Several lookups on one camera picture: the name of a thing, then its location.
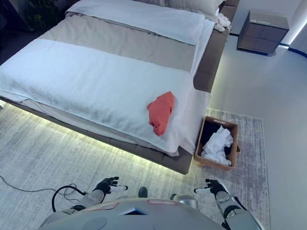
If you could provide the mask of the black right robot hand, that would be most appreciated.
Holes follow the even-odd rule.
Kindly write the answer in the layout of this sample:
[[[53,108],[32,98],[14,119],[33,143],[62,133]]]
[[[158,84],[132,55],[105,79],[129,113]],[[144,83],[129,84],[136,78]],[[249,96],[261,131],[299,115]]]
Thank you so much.
[[[206,187],[195,188],[194,193],[196,194],[208,194],[217,195],[218,192],[227,192],[223,184],[219,183],[217,180],[205,179]]]

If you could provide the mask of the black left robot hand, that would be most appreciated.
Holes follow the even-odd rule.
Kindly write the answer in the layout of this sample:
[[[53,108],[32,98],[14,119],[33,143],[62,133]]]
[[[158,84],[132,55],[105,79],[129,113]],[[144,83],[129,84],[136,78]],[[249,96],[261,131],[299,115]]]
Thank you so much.
[[[128,187],[126,185],[118,185],[119,177],[105,178],[103,181],[99,182],[94,190],[100,190],[104,195],[111,194],[112,192],[123,192],[127,191]]]

